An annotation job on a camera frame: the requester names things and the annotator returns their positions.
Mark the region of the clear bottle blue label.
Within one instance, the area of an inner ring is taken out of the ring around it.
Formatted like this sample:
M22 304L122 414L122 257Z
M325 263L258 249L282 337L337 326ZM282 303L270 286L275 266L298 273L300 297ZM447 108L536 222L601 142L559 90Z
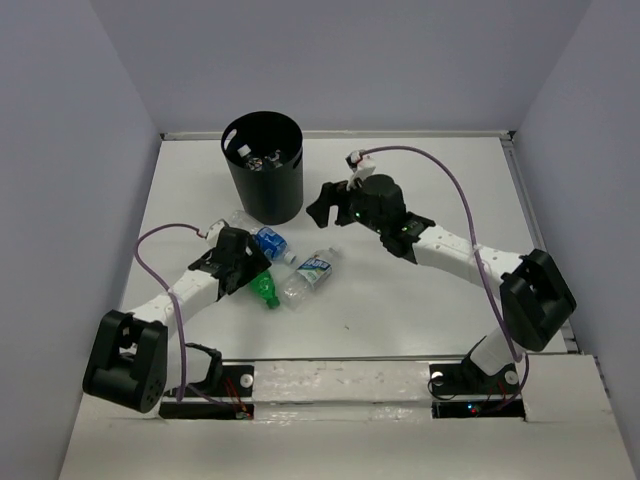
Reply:
M296 260L296 254L291 250L289 243L283 236L245 211L234 211L230 215L228 223L232 227L249 232L260 250L270 261L291 265Z

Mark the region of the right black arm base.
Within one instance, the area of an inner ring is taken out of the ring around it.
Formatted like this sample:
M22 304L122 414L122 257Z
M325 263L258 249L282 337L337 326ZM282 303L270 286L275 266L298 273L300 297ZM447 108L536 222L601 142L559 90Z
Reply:
M493 377L481 376L474 383L462 375L461 363L429 365L428 392L434 419L525 419L520 378L514 364Z

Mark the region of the clear bottle without label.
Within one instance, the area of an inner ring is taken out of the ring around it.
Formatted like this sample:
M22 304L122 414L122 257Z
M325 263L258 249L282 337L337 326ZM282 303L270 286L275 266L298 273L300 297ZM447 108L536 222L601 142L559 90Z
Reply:
M264 168L264 159L254 154L248 145L241 146L237 153L244 168L250 171L261 171Z

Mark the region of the green plastic bottle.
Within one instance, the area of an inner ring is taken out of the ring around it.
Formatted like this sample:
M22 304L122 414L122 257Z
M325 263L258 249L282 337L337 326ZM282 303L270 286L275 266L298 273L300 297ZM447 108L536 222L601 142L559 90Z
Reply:
M256 294L269 309L276 309L280 306L277 296L276 285L269 270L258 274L249 282L249 288Z

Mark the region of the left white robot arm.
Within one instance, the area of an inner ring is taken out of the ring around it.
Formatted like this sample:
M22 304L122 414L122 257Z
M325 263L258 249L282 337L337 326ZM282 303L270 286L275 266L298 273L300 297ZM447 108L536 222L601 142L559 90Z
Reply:
M187 342L185 325L266 272L271 262L251 233L225 221L198 235L209 248L174 284L134 257L163 291L132 310L102 317L82 381L85 394L148 413L169 390L182 400L188 391L209 395L219 388L221 353Z

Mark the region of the clear bottle white green label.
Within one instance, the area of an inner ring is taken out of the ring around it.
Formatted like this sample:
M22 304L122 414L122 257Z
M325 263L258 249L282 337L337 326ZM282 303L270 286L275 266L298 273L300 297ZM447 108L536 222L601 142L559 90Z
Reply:
M301 307L330 278L342 257L342 249L337 246L316 250L282 282L280 301L292 310Z

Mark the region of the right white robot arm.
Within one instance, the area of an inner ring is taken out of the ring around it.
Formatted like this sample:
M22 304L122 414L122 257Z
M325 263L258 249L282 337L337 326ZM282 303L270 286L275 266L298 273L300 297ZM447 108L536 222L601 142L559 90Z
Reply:
M486 393L503 378L514 356L543 351L576 309L549 253L534 249L518 254L473 245L409 211L401 188L388 175L327 182L306 212L325 228L332 208L337 210L336 225L358 223L378 234L390 254L479 286L496 304L501 324L444 373L441 386L447 395Z

